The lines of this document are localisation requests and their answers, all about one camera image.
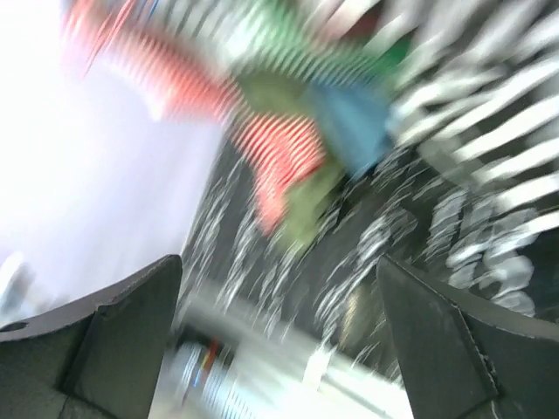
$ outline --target blue cloth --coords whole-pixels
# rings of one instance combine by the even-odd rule
[[[382,94],[366,87],[311,85],[307,95],[324,141],[352,179],[365,175],[391,150],[390,103]]]

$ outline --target white surface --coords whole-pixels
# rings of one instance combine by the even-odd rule
[[[153,122],[106,72],[62,72],[52,2],[0,15],[0,252],[70,299],[180,252],[220,129]]]

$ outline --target white wall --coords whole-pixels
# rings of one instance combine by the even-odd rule
[[[153,122],[102,69],[61,69],[56,6],[0,3],[0,253],[75,299],[180,251],[221,132]]]

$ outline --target blue object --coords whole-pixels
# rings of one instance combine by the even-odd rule
[[[352,179],[363,177],[392,149],[390,103],[370,87],[311,85],[315,118],[324,141]]]

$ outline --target red and white striped cloth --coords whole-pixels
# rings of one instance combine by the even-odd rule
[[[324,162],[314,121],[300,115],[254,114],[236,145],[251,163],[259,223],[269,234],[286,211],[286,191]]]
[[[228,117],[240,100],[233,81],[214,80],[197,57],[122,24],[124,18],[121,13],[112,17],[99,2],[78,0],[67,16],[64,41],[90,53],[87,66],[102,51],[108,64],[132,82],[162,117]]]

